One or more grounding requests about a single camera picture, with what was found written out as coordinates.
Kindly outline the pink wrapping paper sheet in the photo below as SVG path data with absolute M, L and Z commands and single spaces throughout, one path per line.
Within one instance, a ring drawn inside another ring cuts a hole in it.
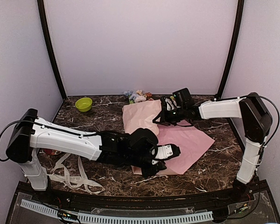
M 175 144 L 180 148 L 181 154 L 166 161 L 167 169 L 157 175 L 183 175 L 215 142 L 197 128 L 186 127 L 186 121 L 182 121 L 181 126 L 154 124 L 152 120 L 161 112 L 160 100 L 125 105 L 122 112 L 125 133 L 131 134 L 137 128 L 148 128 L 158 137 L 160 145 Z

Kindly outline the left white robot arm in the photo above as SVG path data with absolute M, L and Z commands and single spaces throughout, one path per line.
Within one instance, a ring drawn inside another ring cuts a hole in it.
M 144 176 L 153 176 L 164 169 L 163 162 L 173 155 L 172 147 L 159 145 L 156 135 L 149 129 L 139 128 L 131 134 L 82 132 L 50 123 L 38 117 L 35 109 L 27 110 L 12 126 L 7 158 L 20 165 L 32 188 L 46 203 L 56 200 L 56 192 L 48 186 L 50 179 L 63 182 L 71 189 L 84 186 L 87 192 L 92 187 L 102 192 L 104 187 L 88 179 L 82 164 L 78 165 L 80 176 L 70 176 L 62 163 L 56 165 L 56 169 L 64 170 L 62 176 L 48 175 L 37 158 L 39 148 L 64 152 L 66 156 L 75 154 L 100 163 L 132 165 L 141 168 Z

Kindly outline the white rose stem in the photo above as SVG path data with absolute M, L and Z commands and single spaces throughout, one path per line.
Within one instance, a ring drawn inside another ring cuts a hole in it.
M 134 102 L 135 103 L 140 103 L 140 102 L 145 102 L 146 100 L 147 100 L 147 98 L 144 95 L 138 95 L 135 98 Z

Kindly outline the beige printed ribbon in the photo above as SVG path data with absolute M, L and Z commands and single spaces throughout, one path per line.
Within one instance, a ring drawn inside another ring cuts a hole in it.
M 50 180 L 63 183 L 66 187 L 70 189 L 81 189 L 83 187 L 83 191 L 91 195 L 98 195 L 101 192 L 105 191 L 105 188 L 101 184 L 88 179 L 80 156 L 78 156 L 77 158 L 77 164 L 80 175 L 70 175 L 69 170 L 63 164 L 63 162 L 70 155 L 71 154 L 66 153 L 56 162 L 52 174 L 48 175 Z

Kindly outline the peach and orange flower stem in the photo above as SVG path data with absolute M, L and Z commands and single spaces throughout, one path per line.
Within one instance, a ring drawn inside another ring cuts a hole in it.
M 141 97 L 144 97 L 146 99 L 150 99 L 152 97 L 152 93 L 150 92 L 145 92 L 143 90 L 137 90 L 136 93 L 141 96 Z

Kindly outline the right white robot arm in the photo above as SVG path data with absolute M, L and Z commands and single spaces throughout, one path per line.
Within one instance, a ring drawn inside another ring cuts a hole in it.
M 273 117 L 264 104 L 266 97 L 255 92 L 245 96 L 226 99 L 212 99 L 194 103 L 191 95 L 183 91 L 173 94 L 173 98 L 161 97 L 161 111 L 153 123 L 163 126 L 177 126 L 182 120 L 200 120 L 214 118 L 242 119 L 245 131 L 245 150 L 240 169 L 237 173 L 235 188 L 229 191 L 229 199 L 238 203 L 247 194 L 247 185 L 261 164 L 264 149 L 273 138 L 270 129 Z

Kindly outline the blue flower stem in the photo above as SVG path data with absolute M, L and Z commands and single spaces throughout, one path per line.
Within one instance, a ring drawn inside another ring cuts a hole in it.
M 134 103 L 134 91 L 132 91 L 132 90 L 124 91 L 123 94 L 124 94 L 124 96 L 128 97 L 129 104 Z

